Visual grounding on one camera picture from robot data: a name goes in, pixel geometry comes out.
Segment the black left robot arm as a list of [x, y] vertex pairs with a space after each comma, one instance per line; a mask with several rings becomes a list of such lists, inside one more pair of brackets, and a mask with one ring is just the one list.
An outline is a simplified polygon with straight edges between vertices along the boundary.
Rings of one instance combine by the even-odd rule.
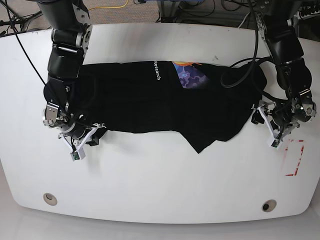
[[262, 118], [260, 122], [270, 131], [274, 148], [301, 122], [308, 122], [317, 114], [310, 90], [312, 75], [294, 28], [294, 15], [301, 5], [300, 0], [258, 0], [255, 7], [256, 25], [270, 54], [255, 66], [273, 63], [277, 83], [286, 95], [286, 99], [280, 99], [262, 90], [261, 94], [270, 102], [261, 100], [256, 109]]

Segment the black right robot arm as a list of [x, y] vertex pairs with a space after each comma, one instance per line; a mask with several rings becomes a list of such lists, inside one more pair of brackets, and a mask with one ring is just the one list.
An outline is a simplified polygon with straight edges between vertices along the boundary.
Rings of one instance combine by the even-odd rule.
[[98, 145], [95, 133], [105, 128], [90, 119], [88, 107], [97, 98], [97, 80], [88, 77], [90, 90], [76, 93], [79, 74], [92, 33], [88, 8], [81, 0], [38, 0], [42, 14], [52, 26], [52, 50], [48, 61], [43, 95], [47, 102], [43, 123], [60, 130], [59, 138], [80, 159], [85, 144]]

